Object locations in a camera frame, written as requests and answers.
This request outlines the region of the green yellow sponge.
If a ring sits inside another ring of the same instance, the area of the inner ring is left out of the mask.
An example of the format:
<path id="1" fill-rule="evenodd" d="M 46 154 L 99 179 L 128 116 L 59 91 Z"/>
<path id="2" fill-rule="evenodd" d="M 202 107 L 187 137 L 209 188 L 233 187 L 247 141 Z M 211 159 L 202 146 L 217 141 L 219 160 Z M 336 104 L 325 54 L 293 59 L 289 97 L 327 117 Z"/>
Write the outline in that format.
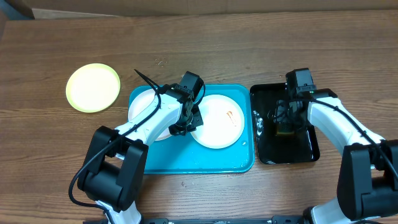
<path id="1" fill-rule="evenodd" d="M 295 128 L 289 123 L 276 124 L 275 135 L 276 136 L 290 136 L 295 134 Z"/>

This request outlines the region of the white plate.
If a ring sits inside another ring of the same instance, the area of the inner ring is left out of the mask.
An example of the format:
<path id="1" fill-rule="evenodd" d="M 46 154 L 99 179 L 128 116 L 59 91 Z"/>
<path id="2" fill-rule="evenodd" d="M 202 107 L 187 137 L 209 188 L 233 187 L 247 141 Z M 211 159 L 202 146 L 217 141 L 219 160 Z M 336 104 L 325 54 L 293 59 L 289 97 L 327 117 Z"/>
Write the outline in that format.
<path id="1" fill-rule="evenodd" d="M 203 125 L 191 133 L 196 142 L 211 149 L 234 144 L 242 135 L 245 118 L 241 107 L 224 95 L 205 96 L 199 104 Z"/>
<path id="2" fill-rule="evenodd" d="M 146 109 L 154 100 L 155 92 L 153 89 L 145 90 L 138 94 L 129 105 L 128 121 L 134 119 L 139 113 Z"/>

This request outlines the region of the yellow plate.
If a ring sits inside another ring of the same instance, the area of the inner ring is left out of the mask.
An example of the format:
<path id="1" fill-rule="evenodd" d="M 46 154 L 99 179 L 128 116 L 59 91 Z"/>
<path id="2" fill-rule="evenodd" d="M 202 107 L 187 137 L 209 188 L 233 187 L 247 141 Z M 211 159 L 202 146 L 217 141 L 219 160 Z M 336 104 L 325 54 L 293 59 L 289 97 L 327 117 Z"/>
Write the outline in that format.
<path id="1" fill-rule="evenodd" d="M 72 73 L 65 94 L 74 109 L 96 113 L 110 107 L 120 89 L 120 77 L 113 68 L 103 63 L 91 63 Z"/>

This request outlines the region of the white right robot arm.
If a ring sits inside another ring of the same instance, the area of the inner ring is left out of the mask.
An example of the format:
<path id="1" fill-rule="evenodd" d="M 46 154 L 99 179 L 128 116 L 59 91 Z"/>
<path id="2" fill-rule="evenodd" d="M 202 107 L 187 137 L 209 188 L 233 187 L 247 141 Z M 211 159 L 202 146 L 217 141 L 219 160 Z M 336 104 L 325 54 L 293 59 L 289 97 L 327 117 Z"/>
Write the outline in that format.
<path id="1" fill-rule="evenodd" d="M 287 97 L 273 116 L 278 135 L 318 128 L 342 155 L 336 197 L 308 208 L 299 223 L 374 223 L 397 215 L 397 141 L 361 124 L 330 89 L 317 89 L 310 70 L 286 74 Z"/>

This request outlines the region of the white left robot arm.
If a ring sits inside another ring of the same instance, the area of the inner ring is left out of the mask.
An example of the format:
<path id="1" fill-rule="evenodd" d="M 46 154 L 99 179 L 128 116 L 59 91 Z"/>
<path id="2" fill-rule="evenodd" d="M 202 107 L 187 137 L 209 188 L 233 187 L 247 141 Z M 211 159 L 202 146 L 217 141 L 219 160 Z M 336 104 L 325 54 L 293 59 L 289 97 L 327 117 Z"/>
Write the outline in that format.
<path id="1" fill-rule="evenodd" d="M 143 223 L 135 200 L 149 146 L 165 130 L 184 136 L 203 125 L 198 105 L 205 84 L 198 75 L 186 72 L 179 83 L 163 86 L 145 75 L 141 78 L 154 90 L 153 101 L 131 121 L 95 131 L 68 189 L 74 204 L 102 210 L 106 216 L 103 223 Z"/>

